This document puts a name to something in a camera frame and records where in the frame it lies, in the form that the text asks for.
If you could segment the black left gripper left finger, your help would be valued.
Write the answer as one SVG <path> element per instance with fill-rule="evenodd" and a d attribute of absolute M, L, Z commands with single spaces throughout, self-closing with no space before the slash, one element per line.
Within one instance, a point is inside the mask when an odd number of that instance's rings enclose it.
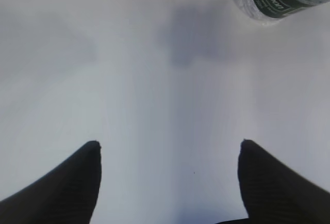
<path fill-rule="evenodd" d="M 101 145 L 89 141 L 1 201 L 1 223 L 90 223 L 101 185 Z"/>

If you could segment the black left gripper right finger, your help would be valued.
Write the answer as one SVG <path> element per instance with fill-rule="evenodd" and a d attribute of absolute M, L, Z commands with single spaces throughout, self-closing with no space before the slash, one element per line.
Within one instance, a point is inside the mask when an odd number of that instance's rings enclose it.
<path fill-rule="evenodd" d="M 252 140 L 241 143 L 238 180 L 249 223 L 329 223 L 329 192 Z"/>

